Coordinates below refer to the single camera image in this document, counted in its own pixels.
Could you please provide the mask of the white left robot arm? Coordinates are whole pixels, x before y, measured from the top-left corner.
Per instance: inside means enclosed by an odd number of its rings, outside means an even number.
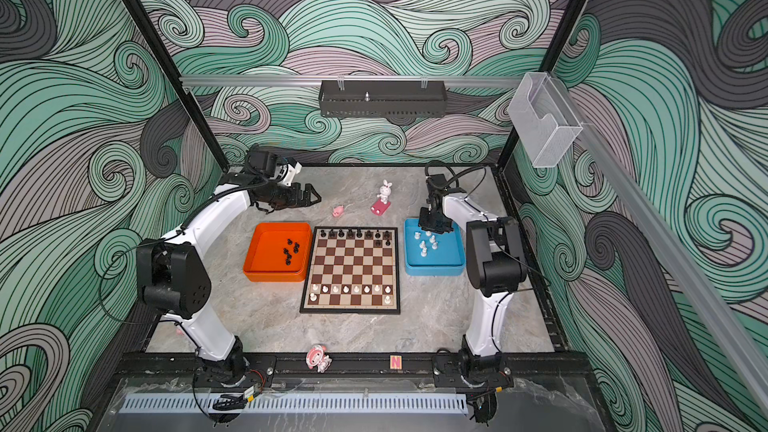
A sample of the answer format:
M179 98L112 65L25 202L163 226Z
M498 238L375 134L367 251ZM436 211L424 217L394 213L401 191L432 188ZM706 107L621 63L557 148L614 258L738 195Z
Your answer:
M242 341L230 332L209 304L212 282L203 257L226 227L250 207L266 211L318 204L311 185L222 185L171 232L146 239L136 249L136 283L140 302L156 309L193 345L203 367L235 383L249 369Z

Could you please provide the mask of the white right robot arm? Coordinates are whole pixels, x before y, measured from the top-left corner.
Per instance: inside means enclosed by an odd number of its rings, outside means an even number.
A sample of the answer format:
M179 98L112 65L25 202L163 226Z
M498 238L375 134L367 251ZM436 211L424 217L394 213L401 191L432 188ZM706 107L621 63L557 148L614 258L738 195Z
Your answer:
M482 208L466 192L432 190L419 226L436 234L462 231L465 271L474 289L465 346L472 358L501 353L507 308L528 273L517 222Z

